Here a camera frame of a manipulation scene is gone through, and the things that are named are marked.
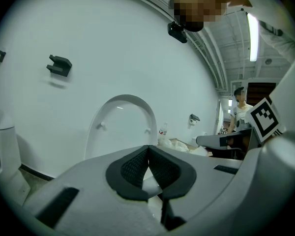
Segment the fluorescent light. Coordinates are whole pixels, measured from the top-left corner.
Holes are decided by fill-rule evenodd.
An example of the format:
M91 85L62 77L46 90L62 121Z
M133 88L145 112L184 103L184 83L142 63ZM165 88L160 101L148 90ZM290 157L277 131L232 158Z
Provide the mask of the fluorescent light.
M250 13L248 13L247 17L250 30L250 61L256 61L259 46L258 20Z

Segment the person wearing cap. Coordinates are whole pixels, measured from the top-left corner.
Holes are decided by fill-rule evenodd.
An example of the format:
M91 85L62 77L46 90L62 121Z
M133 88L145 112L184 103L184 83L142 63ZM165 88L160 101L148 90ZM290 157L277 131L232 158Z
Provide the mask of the person wearing cap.
M253 106L246 103L246 93L243 89L237 88L234 92L237 106L231 110L231 124L227 131L228 134L236 130L235 123L240 119L245 119L247 111L253 108Z
M243 6L259 21L259 33L287 61L295 60L295 24L280 0L170 0L177 22L189 31L200 31L204 22L217 21L227 7Z

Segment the black camera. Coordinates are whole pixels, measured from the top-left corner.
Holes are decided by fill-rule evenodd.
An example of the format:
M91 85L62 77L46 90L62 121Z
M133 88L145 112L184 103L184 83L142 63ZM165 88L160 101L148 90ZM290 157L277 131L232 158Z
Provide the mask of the black camera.
M187 36L184 28L175 22L169 23L167 25L168 34L181 43L187 43Z

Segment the plastic bottle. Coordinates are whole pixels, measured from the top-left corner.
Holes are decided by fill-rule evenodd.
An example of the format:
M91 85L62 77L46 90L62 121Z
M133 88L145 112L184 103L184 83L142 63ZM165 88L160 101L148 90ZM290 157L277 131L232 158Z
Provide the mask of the plastic bottle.
M160 128L160 130L159 130L159 138L160 138L160 139L165 139L166 134L167 134L167 125L168 125L168 123L165 122L165 123L163 124L163 126L161 126L161 128Z

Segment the wall-mounted holder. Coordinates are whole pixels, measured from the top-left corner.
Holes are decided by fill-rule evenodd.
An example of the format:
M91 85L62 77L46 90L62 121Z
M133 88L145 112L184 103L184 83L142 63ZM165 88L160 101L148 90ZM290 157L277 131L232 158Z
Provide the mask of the wall-mounted holder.
M54 62L54 65L47 65L48 70L50 70L51 73L67 77L72 67L71 62L66 58L58 56L50 55L49 58Z
M191 125L196 125L197 121L200 121L199 117L191 114L190 117L189 117L189 123Z

